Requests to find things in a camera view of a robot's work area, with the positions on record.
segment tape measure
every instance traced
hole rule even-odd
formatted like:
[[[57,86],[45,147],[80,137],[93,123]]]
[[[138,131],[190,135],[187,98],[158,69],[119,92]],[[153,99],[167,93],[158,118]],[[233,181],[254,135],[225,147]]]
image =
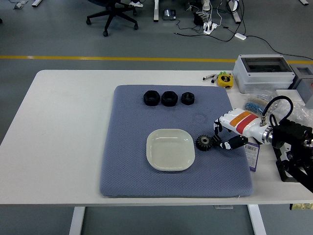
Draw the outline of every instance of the tape measure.
[[[233,80],[233,75],[227,74],[226,72],[220,72],[217,78],[217,85],[226,89],[230,89],[233,87]]]

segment yellow floor line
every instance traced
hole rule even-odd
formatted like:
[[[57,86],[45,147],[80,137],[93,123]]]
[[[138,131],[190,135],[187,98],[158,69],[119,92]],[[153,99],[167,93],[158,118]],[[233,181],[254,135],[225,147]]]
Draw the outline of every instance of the yellow floor line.
[[[100,56],[32,56],[32,55],[0,55],[0,59],[16,60],[107,60],[107,61],[160,61],[160,62],[215,62],[235,63],[236,59],[204,59],[204,58],[158,58],[158,57],[100,57]],[[289,64],[313,64],[313,61],[289,60]]]

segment hex nut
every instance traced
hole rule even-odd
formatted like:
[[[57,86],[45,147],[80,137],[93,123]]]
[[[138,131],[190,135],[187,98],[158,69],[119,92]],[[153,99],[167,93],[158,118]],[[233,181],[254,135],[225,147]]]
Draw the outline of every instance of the hex nut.
[[[173,91],[164,92],[161,97],[161,102],[166,107],[173,107],[178,101],[178,95]]]
[[[148,106],[156,106],[160,102],[160,95],[157,91],[147,91],[143,95],[143,101]]]
[[[195,102],[195,95],[190,92],[185,92],[181,95],[181,102],[185,105],[191,105]]]

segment desk leg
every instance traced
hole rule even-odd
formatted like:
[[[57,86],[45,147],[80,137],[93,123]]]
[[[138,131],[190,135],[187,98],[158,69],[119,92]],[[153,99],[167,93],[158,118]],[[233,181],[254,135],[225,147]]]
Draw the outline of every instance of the desk leg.
[[[248,205],[251,223],[255,235],[266,235],[259,205]]]
[[[233,2],[233,1],[229,1],[228,2],[228,5],[229,5],[229,7],[230,7],[230,9],[233,11],[233,9],[235,8],[237,8],[237,2]],[[239,24],[240,22],[241,22],[241,19],[240,19],[240,17],[239,17],[239,15],[238,15],[238,12],[235,12],[235,13],[233,13],[233,17],[234,17],[234,20],[235,20],[235,22],[237,23],[237,24]]]
[[[75,207],[69,235],[80,235],[84,221],[85,207]]]
[[[153,17],[154,22],[158,22],[158,1],[159,0],[155,0],[155,15]]]

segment white box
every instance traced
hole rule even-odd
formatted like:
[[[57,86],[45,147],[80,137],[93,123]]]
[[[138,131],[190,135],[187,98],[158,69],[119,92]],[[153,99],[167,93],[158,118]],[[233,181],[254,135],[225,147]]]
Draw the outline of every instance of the white box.
[[[241,93],[288,89],[295,77],[282,55],[239,55],[233,70]]]

